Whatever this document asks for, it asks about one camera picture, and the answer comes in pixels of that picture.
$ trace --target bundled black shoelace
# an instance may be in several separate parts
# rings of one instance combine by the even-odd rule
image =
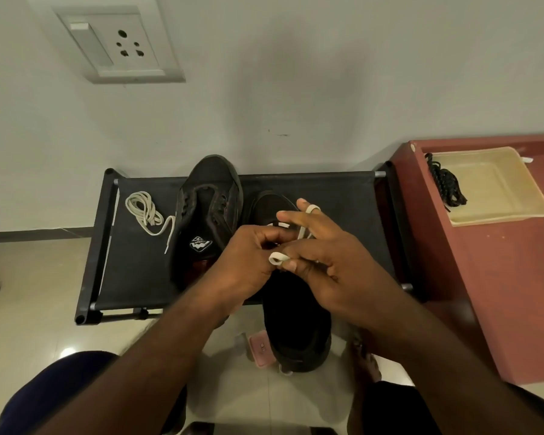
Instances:
[[[451,212],[448,206],[456,208],[457,206],[466,204],[468,199],[461,193],[457,177],[449,170],[442,168],[441,163],[434,162],[432,153],[425,154],[425,158],[427,159],[429,172],[433,177],[435,186],[437,186],[439,195],[445,204],[445,209]]]

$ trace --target black pants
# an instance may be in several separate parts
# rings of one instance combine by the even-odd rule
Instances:
[[[0,435],[30,434],[118,357],[105,351],[84,351],[47,366],[7,402],[0,414]],[[510,387],[544,416],[543,399],[517,386]],[[167,417],[162,433],[181,430],[186,399],[184,388]],[[417,389],[388,382],[377,382],[367,387],[363,425],[366,432],[375,434],[409,433],[416,429],[423,434],[440,433]]]

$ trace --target person's right hand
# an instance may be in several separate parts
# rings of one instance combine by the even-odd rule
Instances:
[[[310,204],[303,198],[296,204],[300,212],[279,211],[278,221],[304,226],[315,238],[285,244],[281,253],[291,259],[282,267],[304,279],[330,312],[360,327],[382,328],[407,295],[354,235],[318,209],[305,213]]]

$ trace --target shoe logo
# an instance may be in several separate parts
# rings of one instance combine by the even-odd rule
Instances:
[[[189,243],[189,247],[194,249],[196,252],[201,252],[204,249],[207,249],[212,241],[206,241],[202,237],[195,237]]]

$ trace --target white wall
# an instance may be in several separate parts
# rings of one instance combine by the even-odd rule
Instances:
[[[544,132],[544,0],[160,1],[183,85],[91,85],[0,0],[0,231],[91,226],[109,166],[370,169],[410,138]]]

